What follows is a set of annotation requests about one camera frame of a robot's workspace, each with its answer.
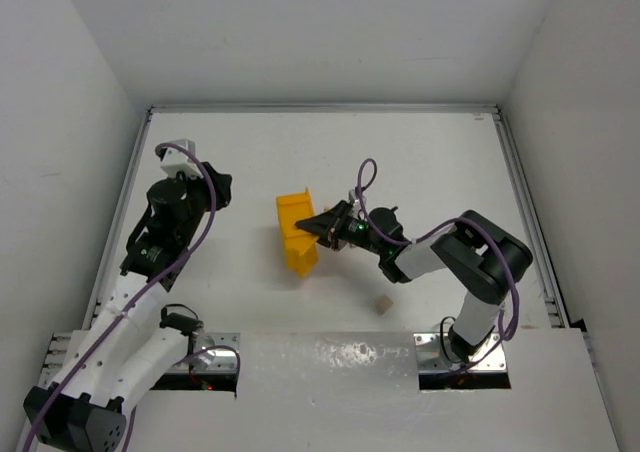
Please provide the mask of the yellow plastic bin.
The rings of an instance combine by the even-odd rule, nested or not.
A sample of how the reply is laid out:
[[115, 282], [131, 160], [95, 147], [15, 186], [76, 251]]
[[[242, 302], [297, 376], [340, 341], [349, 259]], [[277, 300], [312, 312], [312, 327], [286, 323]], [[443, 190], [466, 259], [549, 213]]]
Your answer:
[[318, 237], [296, 226], [298, 221], [315, 215], [309, 189], [278, 196], [276, 211], [286, 266], [305, 278], [318, 262]]

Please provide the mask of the light wood cube block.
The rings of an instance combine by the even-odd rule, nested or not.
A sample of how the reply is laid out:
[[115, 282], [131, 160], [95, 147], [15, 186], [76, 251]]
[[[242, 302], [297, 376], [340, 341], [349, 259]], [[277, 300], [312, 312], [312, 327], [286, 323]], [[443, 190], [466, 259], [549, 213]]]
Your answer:
[[376, 311], [379, 315], [386, 314], [394, 305], [394, 301], [387, 295], [381, 296], [375, 304]]

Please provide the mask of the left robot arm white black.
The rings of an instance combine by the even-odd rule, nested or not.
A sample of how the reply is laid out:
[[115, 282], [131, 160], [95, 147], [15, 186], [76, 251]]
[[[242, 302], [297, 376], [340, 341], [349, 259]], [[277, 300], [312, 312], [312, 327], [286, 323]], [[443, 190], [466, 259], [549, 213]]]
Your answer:
[[231, 202], [232, 177], [209, 163], [164, 166], [127, 238], [120, 273], [74, 355], [23, 408], [23, 445], [60, 451], [124, 451], [136, 408], [167, 370], [192, 354], [202, 323], [167, 313], [168, 295], [215, 213]]

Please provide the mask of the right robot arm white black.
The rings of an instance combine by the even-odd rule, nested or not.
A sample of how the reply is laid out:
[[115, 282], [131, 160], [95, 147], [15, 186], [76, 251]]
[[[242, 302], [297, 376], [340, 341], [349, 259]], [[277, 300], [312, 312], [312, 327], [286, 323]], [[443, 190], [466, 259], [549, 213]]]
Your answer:
[[349, 244], [378, 256], [378, 267], [392, 283], [409, 283], [448, 269], [464, 286], [463, 305], [445, 348], [469, 364], [493, 332], [508, 293], [533, 263], [522, 241], [474, 210], [467, 210], [423, 241], [411, 242], [394, 208], [356, 213], [344, 200], [295, 222], [295, 227], [333, 250]]

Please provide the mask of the white front cover board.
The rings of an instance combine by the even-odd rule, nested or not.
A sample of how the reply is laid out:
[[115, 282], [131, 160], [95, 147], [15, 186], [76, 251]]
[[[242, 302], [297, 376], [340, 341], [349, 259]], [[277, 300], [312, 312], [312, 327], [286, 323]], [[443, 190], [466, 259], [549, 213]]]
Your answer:
[[153, 391], [133, 451], [613, 451], [582, 335], [518, 332], [506, 389], [423, 391], [407, 333], [250, 334], [236, 393]]

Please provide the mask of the aluminium frame rail back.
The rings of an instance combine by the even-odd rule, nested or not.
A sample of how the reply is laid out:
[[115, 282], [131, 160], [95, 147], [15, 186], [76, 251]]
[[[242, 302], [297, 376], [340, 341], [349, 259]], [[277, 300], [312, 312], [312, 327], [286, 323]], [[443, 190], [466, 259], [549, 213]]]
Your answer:
[[211, 103], [156, 104], [149, 114], [162, 113], [320, 113], [320, 112], [424, 112], [499, 114], [495, 104], [476, 103]]

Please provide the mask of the aluminium frame rail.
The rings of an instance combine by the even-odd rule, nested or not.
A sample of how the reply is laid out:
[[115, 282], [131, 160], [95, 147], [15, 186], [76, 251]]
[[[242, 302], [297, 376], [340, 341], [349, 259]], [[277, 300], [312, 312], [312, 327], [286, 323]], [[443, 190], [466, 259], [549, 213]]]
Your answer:
[[95, 276], [94, 284], [89, 297], [86, 312], [84, 314], [81, 329], [87, 330], [93, 323], [96, 310], [98, 309], [98, 302], [101, 299], [102, 293], [109, 279], [111, 263], [117, 249], [119, 235], [123, 224], [123, 217], [126, 214], [128, 202], [130, 198], [130, 188], [135, 180], [136, 171], [139, 164], [140, 151], [144, 147], [146, 140], [147, 130], [153, 117], [154, 106], [150, 106], [143, 116], [143, 119], [138, 128], [135, 142], [129, 161], [127, 164], [126, 173], [123, 179], [122, 187], [118, 196], [115, 212], [110, 224], [107, 241], [103, 249], [99, 267]]
[[211, 103], [156, 104], [149, 114], [162, 113], [320, 113], [320, 112], [424, 112], [499, 114], [495, 104], [476, 103]]
[[553, 268], [551, 257], [542, 232], [527, 183], [524, 168], [516, 147], [506, 114], [497, 109], [493, 115], [498, 139], [507, 163], [516, 201], [524, 224], [525, 233], [534, 257], [534, 266], [540, 279], [542, 295], [552, 328], [569, 328], [564, 299]]

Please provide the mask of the aluminium frame rail left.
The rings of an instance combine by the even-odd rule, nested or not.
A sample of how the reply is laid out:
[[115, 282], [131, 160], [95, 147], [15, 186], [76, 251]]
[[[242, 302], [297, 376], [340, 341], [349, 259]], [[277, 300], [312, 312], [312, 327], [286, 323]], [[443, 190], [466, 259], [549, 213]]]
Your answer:
[[130, 198], [130, 188], [135, 180], [136, 171], [139, 164], [140, 151], [144, 147], [146, 140], [147, 130], [153, 117], [154, 106], [150, 106], [143, 116], [143, 119], [138, 128], [135, 142], [129, 161], [127, 164], [126, 173], [123, 179], [122, 187], [118, 196], [115, 212], [110, 224], [107, 241], [103, 249], [99, 267], [95, 276], [94, 284], [89, 297], [86, 312], [84, 314], [81, 329], [87, 330], [93, 323], [96, 310], [98, 309], [98, 302], [101, 299], [102, 293], [109, 279], [111, 263], [117, 249], [119, 235], [123, 224], [123, 217], [126, 214], [128, 202]]

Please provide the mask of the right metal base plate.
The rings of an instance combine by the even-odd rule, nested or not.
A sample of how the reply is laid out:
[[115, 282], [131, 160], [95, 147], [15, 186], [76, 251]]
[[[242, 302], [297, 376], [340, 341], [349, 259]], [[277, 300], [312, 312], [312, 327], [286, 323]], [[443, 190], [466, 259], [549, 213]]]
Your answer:
[[421, 374], [442, 374], [465, 368], [473, 373], [507, 373], [508, 366], [501, 339], [492, 333], [480, 348], [470, 357], [470, 364], [465, 365], [456, 359], [448, 349], [448, 339], [444, 343], [447, 355], [441, 350], [441, 334], [426, 332], [413, 334], [416, 361]]

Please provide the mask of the metal base plate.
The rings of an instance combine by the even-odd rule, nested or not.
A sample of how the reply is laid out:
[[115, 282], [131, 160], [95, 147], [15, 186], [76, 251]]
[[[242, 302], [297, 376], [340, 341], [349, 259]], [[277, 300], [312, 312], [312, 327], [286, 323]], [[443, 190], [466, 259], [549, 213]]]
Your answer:
[[448, 349], [448, 339], [444, 343], [447, 355], [441, 350], [441, 334], [426, 332], [413, 334], [416, 361], [421, 374], [442, 374], [465, 368], [473, 373], [507, 373], [508, 366], [501, 339], [492, 333], [480, 348], [470, 357], [470, 364], [465, 365], [456, 359]]
[[201, 332], [191, 341], [187, 356], [176, 363], [197, 374], [237, 374], [240, 370], [239, 336]]

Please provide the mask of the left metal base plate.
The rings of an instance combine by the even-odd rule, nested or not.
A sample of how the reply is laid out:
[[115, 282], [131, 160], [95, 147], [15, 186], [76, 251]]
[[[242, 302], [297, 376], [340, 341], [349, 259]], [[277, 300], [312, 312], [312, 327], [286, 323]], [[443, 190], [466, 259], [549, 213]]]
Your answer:
[[237, 374], [240, 370], [239, 336], [201, 332], [191, 341], [187, 356], [176, 363], [197, 374]]

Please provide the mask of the aluminium frame rail right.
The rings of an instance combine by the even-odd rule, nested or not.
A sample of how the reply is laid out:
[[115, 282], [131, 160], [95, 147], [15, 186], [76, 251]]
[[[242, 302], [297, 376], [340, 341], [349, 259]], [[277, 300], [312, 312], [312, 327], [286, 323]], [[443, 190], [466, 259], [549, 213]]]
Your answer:
[[498, 139], [507, 163], [516, 201], [524, 224], [525, 233], [534, 257], [534, 266], [540, 279], [542, 295], [552, 328], [569, 328], [564, 299], [553, 268], [551, 257], [542, 232], [527, 183], [524, 168], [516, 147], [506, 114], [497, 109], [493, 115]]

